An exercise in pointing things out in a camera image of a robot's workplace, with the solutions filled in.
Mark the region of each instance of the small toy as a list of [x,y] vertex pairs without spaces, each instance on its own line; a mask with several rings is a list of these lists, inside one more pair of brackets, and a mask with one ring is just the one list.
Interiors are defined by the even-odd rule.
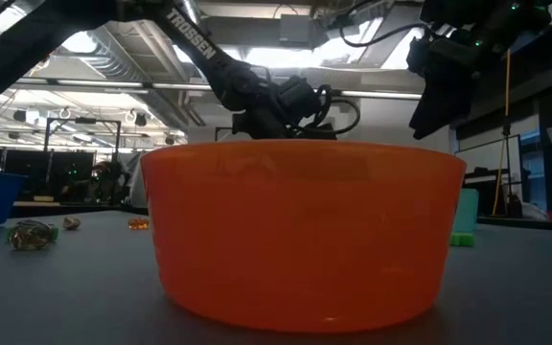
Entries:
[[129,229],[148,230],[150,221],[146,218],[132,218],[129,220]]
[[452,246],[474,246],[474,235],[470,233],[452,233],[450,235]]
[[54,243],[57,237],[58,229],[54,225],[28,219],[10,228],[7,240],[16,250],[37,250]]
[[65,217],[63,219],[63,229],[77,230],[81,226],[81,220],[76,217]]

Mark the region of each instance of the plastic bowl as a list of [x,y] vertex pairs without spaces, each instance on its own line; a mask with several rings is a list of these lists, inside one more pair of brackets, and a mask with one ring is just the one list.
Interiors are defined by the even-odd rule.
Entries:
[[375,329],[433,303],[465,163],[332,141],[189,145],[142,158],[161,283],[250,328]]

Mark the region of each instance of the table surface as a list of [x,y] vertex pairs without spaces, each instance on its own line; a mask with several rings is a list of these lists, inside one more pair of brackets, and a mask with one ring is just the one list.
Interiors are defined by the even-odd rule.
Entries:
[[552,231],[481,225],[475,248],[450,249],[429,312],[372,332],[308,335],[181,309],[160,286],[150,232],[127,229],[134,215],[78,217],[81,230],[37,252],[12,251],[0,227],[0,344],[552,344]]

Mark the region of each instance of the green block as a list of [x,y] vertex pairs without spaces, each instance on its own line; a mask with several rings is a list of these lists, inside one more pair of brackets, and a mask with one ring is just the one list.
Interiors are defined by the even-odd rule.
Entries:
[[464,233],[452,233],[450,235],[450,245],[452,246],[474,246],[474,235]]

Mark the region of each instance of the mint green container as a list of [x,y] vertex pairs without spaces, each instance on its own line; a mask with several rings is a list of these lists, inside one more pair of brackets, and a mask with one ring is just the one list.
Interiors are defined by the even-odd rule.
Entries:
[[474,189],[462,189],[452,232],[471,234],[476,228],[477,216],[478,191]]

